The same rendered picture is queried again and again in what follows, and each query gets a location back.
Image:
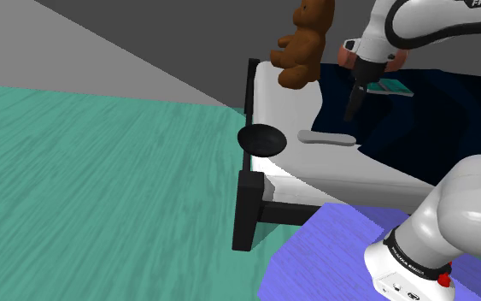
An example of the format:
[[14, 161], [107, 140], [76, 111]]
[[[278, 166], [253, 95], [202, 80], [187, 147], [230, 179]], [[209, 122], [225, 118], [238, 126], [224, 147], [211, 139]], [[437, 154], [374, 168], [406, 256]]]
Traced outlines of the brown teddy bear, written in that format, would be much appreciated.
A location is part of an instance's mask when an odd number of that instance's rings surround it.
[[281, 50], [271, 50], [270, 62], [282, 71], [278, 83], [300, 90], [320, 78], [320, 64], [326, 47], [326, 33], [331, 28], [335, 0], [302, 0], [292, 21], [296, 30], [278, 39]]

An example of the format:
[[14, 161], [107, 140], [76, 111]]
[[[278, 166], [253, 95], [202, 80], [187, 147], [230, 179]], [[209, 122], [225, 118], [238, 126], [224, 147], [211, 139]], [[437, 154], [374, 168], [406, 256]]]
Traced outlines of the black bowl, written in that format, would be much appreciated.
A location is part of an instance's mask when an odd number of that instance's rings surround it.
[[276, 127], [252, 124], [238, 131], [238, 144], [251, 156], [271, 157], [285, 149], [287, 138]]

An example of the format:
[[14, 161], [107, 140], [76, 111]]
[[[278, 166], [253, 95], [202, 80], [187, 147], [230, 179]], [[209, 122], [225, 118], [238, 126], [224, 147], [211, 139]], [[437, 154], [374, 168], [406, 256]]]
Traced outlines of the teal book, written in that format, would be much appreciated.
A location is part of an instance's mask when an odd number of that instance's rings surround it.
[[367, 85], [367, 92], [380, 95], [397, 95], [412, 97], [414, 93], [409, 90], [402, 82], [394, 79], [380, 79]]

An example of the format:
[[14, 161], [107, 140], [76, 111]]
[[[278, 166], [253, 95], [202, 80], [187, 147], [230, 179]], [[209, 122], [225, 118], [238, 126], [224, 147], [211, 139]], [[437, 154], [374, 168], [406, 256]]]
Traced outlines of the purple robot stand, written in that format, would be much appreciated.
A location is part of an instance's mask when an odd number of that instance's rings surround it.
[[377, 293], [364, 251], [408, 215], [400, 210], [324, 204], [270, 258], [261, 301], [388, 301]]

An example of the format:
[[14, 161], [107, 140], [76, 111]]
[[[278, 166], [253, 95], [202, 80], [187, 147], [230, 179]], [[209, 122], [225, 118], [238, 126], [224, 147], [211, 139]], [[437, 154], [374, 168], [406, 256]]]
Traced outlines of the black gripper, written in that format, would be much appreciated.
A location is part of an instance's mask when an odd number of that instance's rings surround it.
[[367, 94], [367, 85], [376, 82], [383, 75], [387, 62], [369, 62], [360, 58], [355, 59], [352, 74], [355, 84], [349, 95], [349, 101], [344, 113], [345, 121], [352, 121], [355, 113], [361, 108], [363, 99]]

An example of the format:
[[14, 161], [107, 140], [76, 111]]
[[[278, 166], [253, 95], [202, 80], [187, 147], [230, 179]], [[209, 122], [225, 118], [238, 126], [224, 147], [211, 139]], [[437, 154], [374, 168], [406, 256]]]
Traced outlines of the black-framed bed with blue blanket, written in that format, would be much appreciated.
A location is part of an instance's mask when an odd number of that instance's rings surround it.
[[[481, 76], [402, 69], [386, 79], [414, 95], [369, 94], [354, 120], [343, 120], [353, 85], [348, 69], [323, 64], [300, 90], [278, 84], [279, 69], [251, 60], [246, 125], [276, 127], [287, 146], [276, 156], [243, 151], [232, 247], [252, 248], [260, 222], [302, 225], [324, 204], [412, 214], [461, 159], [481, 155]], [[300, 130], [344, 133], [354, 146], [304, 144]]]

